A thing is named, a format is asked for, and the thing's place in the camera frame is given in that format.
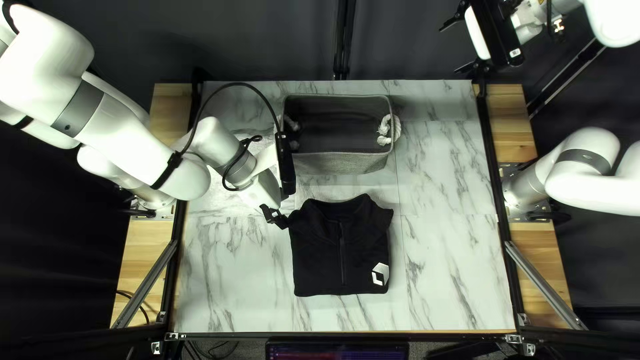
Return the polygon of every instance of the white logo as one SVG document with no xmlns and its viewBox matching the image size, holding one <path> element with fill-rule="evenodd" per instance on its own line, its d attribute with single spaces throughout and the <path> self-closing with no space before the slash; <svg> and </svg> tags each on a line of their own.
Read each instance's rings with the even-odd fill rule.
<svg viewBox="0 0 640 360">
<path fill-rule="evenodd" d="M 382 275 L 382 281 L 378 280 L 378 274 Z M 376 285 L 384 286 L 389 280 L 389 266 L 383 263 L 378 263 L 371 272 L 371 279 Z"/>
</svg>

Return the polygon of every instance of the wooden board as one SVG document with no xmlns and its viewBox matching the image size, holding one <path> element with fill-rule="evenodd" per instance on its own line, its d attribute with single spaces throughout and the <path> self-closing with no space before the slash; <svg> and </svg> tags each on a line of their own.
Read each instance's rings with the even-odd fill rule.
<svg viewBox="0 0 640 360">
<path fill-rule="evenodd" d="M 534 159 L 538 153 L 522 86 L 489 85 L 487 94 L 493 144 L 498 162 L 516 163 Z M 571 306 L 553 224 L 510 224 L 510 229 L 511 239 L 520 252 Z M 542 293 L 520 269 L 518 278 L 524 310 L 531 323 L 537 326 L 567 328 L 567 324 L 556 315 Z"/>
<path fill-rule="evenodd" d="M 190 84 L 156 84 L 151 102 L 150 130 L 160 141 L 170 145 L 187 133 L 191 108 Z M 131 220 L 120 267 L 118 290 L 133 294 L 171 240 L 173 221 Z M 153 323 L 162 301 L 164 272 L 147 295 L 143 308 Z M 129 299 L 116 295 L 111 323 L 118 318 Z M 129 326 L 145 325 L 139 310 Z"/>
<path fill-rule="evenodd" d="M 489 85 L 488 105 L 498 162 L 523 162 L 537 156 L 527 107 L 520 85 Z M 156 84 L 151 104 L 151 130 L 165 144 L 187 130 L 191 106 L 189 84 Z M 172 222 L 132 220 L 118 288 L 134 292 L 171 238 Z M 571 305 L 553 224 L 511 224 L 511 236 L 522 254 L 538 269 L 564 301 Z M 525 312 L 534 325 L 566 327 L 540 291 L 522 272 L 518 273 Z M 144 305 L 154 321 L 160 307 L 162 281 L 154 285 Z M 117 296 L 113 320 L 127 299 Z M 138 311 L 131 325 L 144 324 Z"/>
</svg>

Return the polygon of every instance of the black sweatshirt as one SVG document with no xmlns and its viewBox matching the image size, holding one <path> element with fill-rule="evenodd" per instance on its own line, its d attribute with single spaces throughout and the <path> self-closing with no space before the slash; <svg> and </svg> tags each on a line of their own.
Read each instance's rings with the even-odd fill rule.
<svg viewBox="0 0 640 360">
<path fill-rule="evenodd" d="M 367 194 L 306 200 L 289 216 L 296 296 L 386 293 L 393 214 Z"/>
</svg>

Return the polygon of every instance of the metal bracket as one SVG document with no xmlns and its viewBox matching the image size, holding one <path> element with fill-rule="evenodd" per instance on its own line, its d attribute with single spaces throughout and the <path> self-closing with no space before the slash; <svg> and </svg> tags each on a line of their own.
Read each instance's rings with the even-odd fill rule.
<svg viewBox="0 0 640 360">
<path fill-rule="evenodd" d="M 526 343 L 524 356 L 533 356 L 536 353 L 536 346 L 530 343 Z"/>
<path fill-rule="evenodd" d="M 156 323 L 164 323 L 164 317 L 166 316 L 166 311 L 160 311 L 158 316 L 156 317 Z"/>
<path fill-rule="evenodd" d="M 147 205 L 146 202 L 144 202 L 144 200 L 138 199 L 136 198 L 135 200 L 133 200 L 131 202 L 131 209 L 132 210 L 146 210 L 147 208 L 145 207 L 145 205 Z M 159 208 L 157 210 L 155 210 L 156 215 L 152 218 L 148 218 L 148 217 L 144 217 L 144 216 L 132 216 L 131 220 L 136 220 L 136 221 L 173 221 L 173 218 L 175 217 L 175 208 L 176 208 L 177 204 L 176 201 L 173 200 L 170 203 L 168 203 L 167 205 L 163 204 L 162 208 Z"/>
<path fill-rule="evenodd" d="M 151 343 L 151 354 L 160 355 L 160 341 Z"/>
<path fill-rule="evenodd" d="M 498 163 L 498 172 L 500 174 L 500 179 L 516 176 L 520 172 L 520 169 L 517 167 L 518 164 L 519 163 Z M 518 209 L 507 204 L 506 201 L 504 202 L 504 207 L 507 211 L 509 222 L 549 222 L 548 218 L 537 218 L 534 220 L 529 220 L 527 218 L 527 215 L 531 213 L 537 215 L 538 212 L 549 213 L 549 216 L 551 214 L 551 205 L 549 204 L 548 199 L 542 200 L 537 204 L 533 204 L 531 206 L 531 209 L 534 209 L 533 211 L 529 211 L 531 209 Z"/>
<path fill-rule="evenodd" d="M 522 337 L 518 334 L 506 334 L 504 340 L 509 344 L 522 344 Z"/>
<path fill-rule="evenodd" d="M 519 326 L 527 326 L 530 325 L 531 321 L 529 321 L 529 317 L 525 313 L 518 313 L 518 325 Z"/>
<path fill-rule="evenodd" d="M 178 340 L 184 339 L 186 337 L 187 337 L 186 334 L 180 334 L 178 332 L 167 332 L 164 335 L 164 340 L 165 341 L 178 341 Z"/>
<path fill-rule="evenodd" d="M 506 334 L 504 336 L 504 340 L 509 344 L 522 345 L 524 347 L 524 356 L 533 356 L 536 353 L 536 345 L 524 341 L 524 338 L 521 335 L 518 335 L 518 334 Z"/>
</svg>

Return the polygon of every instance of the black cable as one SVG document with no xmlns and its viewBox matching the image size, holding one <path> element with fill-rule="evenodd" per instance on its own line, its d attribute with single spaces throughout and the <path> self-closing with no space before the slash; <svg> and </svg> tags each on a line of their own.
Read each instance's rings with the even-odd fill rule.
<svg viewBox="0 0 640 360">
<path fill-rule="evenodd" d="M 227 168 L 225 169 L 225 172 L 222 174 L 222 187 L 224 187 L 226 190 L 230 191 L 230 192 L 238 192 L 240 190 L 242 190 L 242 188 L 230 188 L 227 186 L 227 175 L 229 175 L 229 171 L 231 170 L 232 167 L 234 167 L 234 165 L 240 161 L 240 159 L 243 157 L 243 155 L 247 152 L 247 150 L 249 149 L 249 145 L 252 142 L 259 142 L 262 140 L 262 135 L 255 135 L 252 136 L 250 138 L 246 138 L 246 139 L 242 139 L 240 140 L 240 144 L 243 146 L 242 151 L 240 152 L 240 155 L 236 156 L 236 158 L 231 161 L 231 164 L 229 164 L 229 166 L 227 166 Z"/>
<path fill-rule="evenodd" d="M 196 351 L 195 346 L 193 346 L 193 343 L 190 341 L 187 341 L 187 345 L 191 345 L 191 348 L 193 349 L 193 351 L 195 352 L 196 356 L 198 357 L 198 360 L 202 360 L 202 358 L 200 357 L 200 354 L 198 354 L 198 352 Z"/>
<path fill-rule="evenodd" d="M 233 83 L 226 83 L 226 84 L 220 86 L 219 88 L 215 89 L 215 91 L 213 93 L 211 93 L 211 95 L 209 95 L 209 97 L 202 103 L 202 106 L 198 110 L 198 114 L 195 117 L 195 122 L 193 123 L 193 127 L 191 128 L 191 134 L 189 135 L 189 140 L 187 140 L 187 143 L 184 145 L 184 148 L 180 151 L 180 155 L 181 156 L 184 155 L 184 153 L 187 151 L 189 146 L 191 146 L 191 142 L 193 141 L 193 137 L 195 136 L 196 129 L 198 128 L 198 123 L 200 122 L 200 116 L 202 116 L 202 111 L 207 106 L 207 103 L 209 103 L 211 98 L 214 97 L 214 95 L 216 95 L 217 93 L 221 92 L 222 90 L 224 90 L 226 88 L 230 88 L 230 87 L 233 87 L 233 86 L 244 86 L 245 88 L 249 88 L 249 89 L 253 90 L 253 92 L 255 92 L 256 94 L 258 94 L 258 96 L 262 99 L 262 101 L 264 101 L 264 104 L 267 106 L 267 108 L 269 108 L 269 112 L 271 113 L 271 116 L 273 117 L 273 123 L 275 124 L 276 129 L 280 130 L 280 125 L 278 124 L 278 118 L 276 117 L 276 113 L 275 113 L 275 111 L 273 111 L 273 108 L 271 107 L 271 104 L 269 103 L 267 98 L 260 92 L 260 90 L 256 89 L 251 84 L 243 83 L 243 82 L 239 82 L 239 81 L 236 81 L 236 82 L 233 82 Z"/>
<path fill-rule="evenodd" d="M 123 214 L 128 214 L 129 216 L 132 216 L 132 217 L 147 217 L 147 218 L 156 217 L 156 211 L 155 210 L 120 209 L 120 210 L 118 210 L 118 212 L 119 213 L 123 213 Z"/>
<path fill-rule="evenodd" d="M 131 300 L 131 295 L 124 293 L 121 290 L 116 290 L 116 294 L 118 295 L 122 295 L 124 297 L 128 297 L 129 300 Z M 142 305 L 140 306 L 140 311 L 142 311 L 143 315 L 145 315 L 145 319 L 147 319 L 147 325 L 149 325 L 151 322 L 149 321 L 149 316 L 147 315 L 147 312 L 144 310 L 144 308 L 142 308 Z"/>
<path fill-rule="evenodd" d="M 228 341 L 227 341 L 226 343 L 224 343 L 224 344 L 220 344 L 220 345 L 218 345 L 217 347 L 212 347 L 212 348 L 210 348 L 209 350 L 207 350 L 207 352 L 209 353 L 209 355 L 213 356 L 213 358 L 214 358 L 215 360 L 222 360 L 222 359 L 224 359 L 224 358 L 226 358 L 226 357 L 229 357 L 229 355 L 233 354 L 233 353 L 234 353 L 234 351 L 236 351 L 236 348 L 238 347 L 238 345 L 240 345 L 240 341 L 236 341 L 236 344 L 234 344 L 234 347 L 232 347 L 232 348 L 231 348 L 231 351 L 230 351 L 230 352 L 227 352 L 225 355 L 217 356 L 217 355 L 215 355 L 215 354 L 213 354 L 213 353 L 212 353 L 212 351 L 213 351 L 215 348 L 219 348 L 219 347 L 221 347 L 221 346 L 223 346 L 223 345 L 226 345 L 227 343 L 228 343 Z"/>
<path fill-rule="evenodd" d="M 195 352 L 197 352 L 197 353 L 199 353 L 200 355 L 204 356 L 206 359 L 216 360 L 216 358 L 215 358 L 215 357 L 211 357 L 207 352 L 205 352 L 204 350 L 202 350 L 202 348 L 200 348 L 200 346 L 199 346 L 199 345 L 197 345 L 197 342 L 195 342 L 195 343 L 194 343 L 194 342 L 192 342 L 192 341 L 189 341 L 189 344 L 191 345 L 191 347 L 193 348 L 193 350 L 194 350 Z"/>
<path fill-rule="evenodd" d="M 554 32 L 551 30 L 551 0 L 547 0 L 547 32 L 554 39 Z"/>
<path fill-rule="evenodd" d="M 189 350 L 189 347 L 187 345 L 184 346 L 184 350 L 187 350 L 189 357 L 195 360 L 196 357 L 193 356 L 193 354 L 191 353 L 191 350 Z"/>
</svg>

